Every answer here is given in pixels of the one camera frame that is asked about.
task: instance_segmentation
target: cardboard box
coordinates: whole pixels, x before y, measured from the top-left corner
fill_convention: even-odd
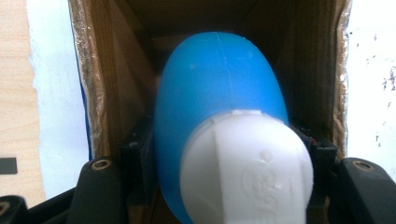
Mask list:
[[[151,113],[172,50],[189,35],[244,36],[271,64],[290,119],[341,149],[347,0],[71,0],[79,70],[95,157],[117,155],[138,118]]]

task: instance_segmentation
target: bottle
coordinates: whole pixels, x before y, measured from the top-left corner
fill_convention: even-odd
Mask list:
[[[184,40],[164,68],[154,118],[159,183],[174,215],[182,223],[257,222],[262,217],[249,216],[265,210],[257,205],[262,197],[276,204],[298,198],[282,209],[305,211],[312,165],[288,125],[274,72],[251,42],[219,32]],[[262,184],[270,187],[256,192]]]

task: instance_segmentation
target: white bottle cap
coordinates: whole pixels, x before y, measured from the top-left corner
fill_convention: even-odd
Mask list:
[[[191,134],[180,168],[194,223],[305,223],[313,170],[300,138],[260,111],[207,119]]]

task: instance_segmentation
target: blue plastic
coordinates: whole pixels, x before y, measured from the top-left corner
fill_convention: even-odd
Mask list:
[[[252,43],[215,32],[183,41],[164,68],[154,121],[161,190],[182,223],[191,223],[179,185],[186,141],[202,121],[233,109],[260,110],[289,124],[274,72]]]

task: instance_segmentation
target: white wall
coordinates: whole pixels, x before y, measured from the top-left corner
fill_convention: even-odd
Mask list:
[[[353,1],[349,25],[347,156],[396,181],[396,2]]]
[[[76,186],[88,161],[85,112],[67,0],[28,0],[31,64],[46,198]]]

